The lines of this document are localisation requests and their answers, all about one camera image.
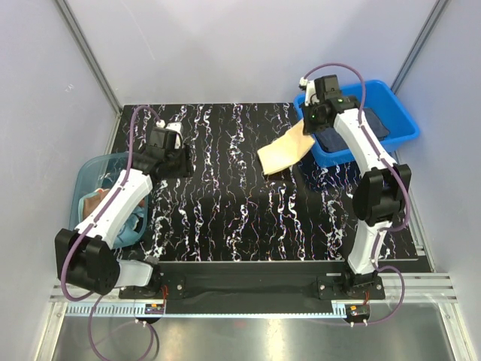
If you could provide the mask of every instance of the white enclosure wall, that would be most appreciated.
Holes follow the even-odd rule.
[[[451,2],[399,96],[421,129],[401,150],[438,271],[449,272],[481,354],[481,2]]]
[[[323,62],[390,84],[435,3],[66,1],[121,104],[291,102]]]
[[[0,359],[29,360],[79,168],[115,115],[52,1],[1,1]]]

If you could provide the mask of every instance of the cable connector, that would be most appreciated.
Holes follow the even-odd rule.
[[[299,80],[299,88],[301,88],[301,90],[306,90],[307,89],[307,83],[308,83],[308,80],[305,77],[302,77]]]

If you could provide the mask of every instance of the stainless steel surface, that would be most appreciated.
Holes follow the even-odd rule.
[[[374,318],[389,312],[376,305]],[[94,339],[125,319],[95,318]],[[155,360],[454,360],[436,305],[404,305],[389,322],[368,327],[326,326],[315,320],[164,319],[155,323]],[[54,360],[96,360],[89,349],[86,317],[66,317]],[[112,360],[137,359],[149,333],[139,325],[118,331],[98,346]]]
[[[87,61],[90,70],[92,70],[95,79],[98,81],[98,85],[104,92],[105,97],[113,108],[113,111],[115,111],[117,114],[120,114],[120,112],[122,111],[122,106],[120,105],[117,97],[113,93],[113,90],[110,87],[110,84],[108,83],[104,72],[101,70],[97,59],[95,58],[95,55],[90,49],[85,35],[82,33],[82,29],[80,28],[77,19],[75,18],[75,15],[71,11],[68,2],[66,0],[55,0],[54,2],[57,4],[60,14],[64,18],[66,25],[70,29],[71,34],[80,49],[80,52]]]
[[[432,33],[434,27],[441,18],[443,12],[446,10],[446,7],[450,3],[450,1],[451,0],[437,0],[436,4],[431,10],[431,13],[428,16],[428,19],[422,26],[421,32],[418,34],[417,39],[414,41],[413,47],[407,55],[406,60],[404,60],[404,63],[401,66],[401,70],[398,72],[398,75],[392,83],[391,90],[393,93],[396,93],[401,87],[404,78],[411,69],[411,66],[413,66],[413,63],[416,61],[416,58],[421,52],[422,47],[424,46],[426,40],[428,40],[429,35]]]
[[[455,359],[457,361],[476,360],[474,347],[462,319],[459,304],[439,305],[439,308]]]
[[[50,316],[38,345],[35,356],[36,361],[50,361],[53,358],[53,352],[56,349],[60,330],[63,326],[66,309],[67,304],[64,302],[50,304]]]

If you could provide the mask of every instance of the beige towel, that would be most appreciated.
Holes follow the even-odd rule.
[[[314,145],[311,135],[302,134],[304,120],[289,129],[285,135],[257,151],[264,174],[273,174],[294,165]]]

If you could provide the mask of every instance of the robotic arm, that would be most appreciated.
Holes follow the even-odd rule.
[[[132,155],[132,167],[100,205],[73,231],[62,229],[55,238],[57,275],[62,276],[68,261],[66,282],[100,295],[115,287],[138,286],[160,290],[153,267],[145,262],[117,260],[111,251],[116,235],[138,203],[161,179],[190,177],[189,146],[183,144],[181,123],[154,128],[147,144]],[[80,245],[68,257],[75,241],[85,233]]]
[[[358,218],[354,247],[342,274],[342,289],[348,296],[359,296],[373,287],[377,279],[374,264],[380,255],[386,230],[404,209],[405,201],[398,182],[388,170],[391,166],[406,189],[411,179],[407,165],[399,165],[384,150],[362,112],[355,96],[344,96],[337,76],[329,75],[307,81],[301,78],[306,91],[304,103],[304,134],[313,134],[333,127],[346,142],[361,171],[361,183],[352,198]]]

